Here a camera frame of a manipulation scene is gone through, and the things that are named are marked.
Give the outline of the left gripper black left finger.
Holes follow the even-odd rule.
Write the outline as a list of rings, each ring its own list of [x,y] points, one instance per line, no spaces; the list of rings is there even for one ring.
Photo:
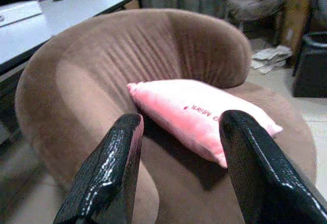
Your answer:
[[[118,118],[83,162],[54,223],[131,223],[144,131],[143,117]]]

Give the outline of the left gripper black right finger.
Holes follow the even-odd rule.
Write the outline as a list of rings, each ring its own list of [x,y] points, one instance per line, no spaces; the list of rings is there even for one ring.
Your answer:
[[[326,223],[326,200],[251,115],[223,112],[219,133],[246,223]]]

